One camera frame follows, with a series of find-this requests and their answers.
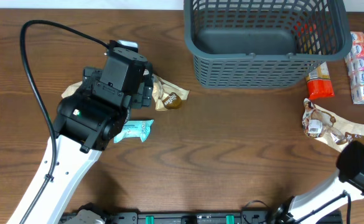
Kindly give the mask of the dark grey plastic basket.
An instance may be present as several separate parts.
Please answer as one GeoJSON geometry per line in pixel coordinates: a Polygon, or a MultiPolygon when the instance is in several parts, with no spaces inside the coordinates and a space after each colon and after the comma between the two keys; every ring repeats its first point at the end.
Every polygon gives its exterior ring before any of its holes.
{"type": "Polygon", "coordinates": [[[205,88],[287,88],[352,47],[342,0],[185,0],[184,28],[205,88]]]}

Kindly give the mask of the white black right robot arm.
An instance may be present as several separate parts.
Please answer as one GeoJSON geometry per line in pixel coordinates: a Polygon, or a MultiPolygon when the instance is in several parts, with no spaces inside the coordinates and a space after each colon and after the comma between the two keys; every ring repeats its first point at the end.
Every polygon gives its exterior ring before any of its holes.
{"type": "Polygon", "coordinates": [[[336,171],[311,191],[291,197],[270,220],[274,223],[317,223],[328,214],[364,199],[364,144],[352,141],[339,154],[336,171]]]}

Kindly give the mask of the colourful tissue multipack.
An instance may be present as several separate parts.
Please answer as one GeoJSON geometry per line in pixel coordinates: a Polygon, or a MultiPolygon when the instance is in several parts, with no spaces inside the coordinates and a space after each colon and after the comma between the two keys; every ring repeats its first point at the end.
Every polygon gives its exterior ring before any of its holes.
{"type": "Polygon", "coordinates": [[[364,105],[364,32],[351,31],[352,48],[345,57],[352,101],[364,105]]]}

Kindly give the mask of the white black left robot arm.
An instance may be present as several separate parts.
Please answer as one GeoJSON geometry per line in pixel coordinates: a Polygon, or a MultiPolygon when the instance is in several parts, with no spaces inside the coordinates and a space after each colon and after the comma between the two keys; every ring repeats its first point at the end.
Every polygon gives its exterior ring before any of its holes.
{"type": "Polygon", "coordinates": [[[9,223],[57,223],[78,184],[132,109],[151,105],[152,66],[135,47],[110,47],[103,69],[86,67],[83,81],[62,99],[55,136],[9,223]]]}

